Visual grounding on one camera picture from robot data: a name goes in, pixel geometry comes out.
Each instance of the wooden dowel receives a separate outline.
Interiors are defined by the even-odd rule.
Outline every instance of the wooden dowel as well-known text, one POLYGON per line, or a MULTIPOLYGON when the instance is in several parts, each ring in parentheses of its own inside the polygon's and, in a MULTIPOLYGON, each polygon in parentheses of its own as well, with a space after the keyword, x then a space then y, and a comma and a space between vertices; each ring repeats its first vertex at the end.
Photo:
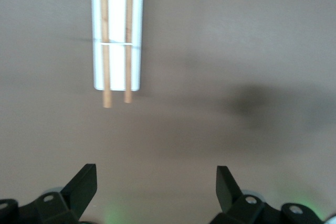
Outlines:
MULTIPOLYGON (((133 0, 127 0, 126 3, 126 43, 132 43, 132 13, 133 13, 133 0)), ((131 82, 131 71, 132 71, 132 46, 127 45, 125 47, 126 54, 126 91, 124 96, 124 102, 132 102, 132 82, 131 82)))
MULTIPOLYGON (((108 0, 100 0, 101 5, 101 36, 102 42, 110 42, 109 38, 109 4, 108 0)), ((112 107, 112 91, 110 88, 110 51, 108 45, 102 45, 103 69, 104 69, 104 108, 112 107)))

